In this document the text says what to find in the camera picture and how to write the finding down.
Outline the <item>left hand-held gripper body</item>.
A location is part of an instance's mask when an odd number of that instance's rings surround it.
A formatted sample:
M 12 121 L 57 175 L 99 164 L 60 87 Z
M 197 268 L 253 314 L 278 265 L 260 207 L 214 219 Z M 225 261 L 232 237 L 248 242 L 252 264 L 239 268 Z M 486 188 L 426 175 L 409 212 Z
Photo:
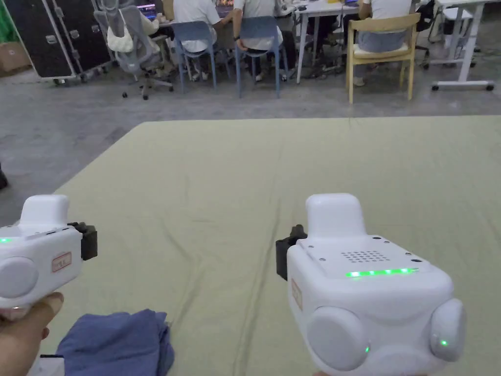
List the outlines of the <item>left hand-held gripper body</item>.
M 30 196 L 19 221 L 0 229 L 0 307 L 29 309 L 81 272 L 98 255 L 94 226 L 68 221 L 69 199 Z

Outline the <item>person's left hand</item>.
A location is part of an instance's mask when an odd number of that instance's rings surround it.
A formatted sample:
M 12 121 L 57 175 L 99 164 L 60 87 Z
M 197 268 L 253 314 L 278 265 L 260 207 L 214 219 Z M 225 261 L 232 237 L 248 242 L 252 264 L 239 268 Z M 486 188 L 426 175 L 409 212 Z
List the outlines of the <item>person's left hand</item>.
M 26 376 L 48 334 L 48 324 L 60 311 L 64 296 L 53 292 L 37 302 L 21 319 L 2 322 L 0 328 L 0 374 Z

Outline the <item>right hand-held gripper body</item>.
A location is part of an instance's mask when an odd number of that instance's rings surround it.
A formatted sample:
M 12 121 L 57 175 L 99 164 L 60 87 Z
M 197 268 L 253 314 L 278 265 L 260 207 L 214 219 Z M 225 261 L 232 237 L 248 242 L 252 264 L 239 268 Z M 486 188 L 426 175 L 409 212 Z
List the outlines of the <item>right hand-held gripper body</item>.
M 308 228 L 275 243 L 277 274 L 321 371 L 440 371 L 463 355 L 466 312 L 442 269 L 365 229 L 349 193 L 306 200 Z

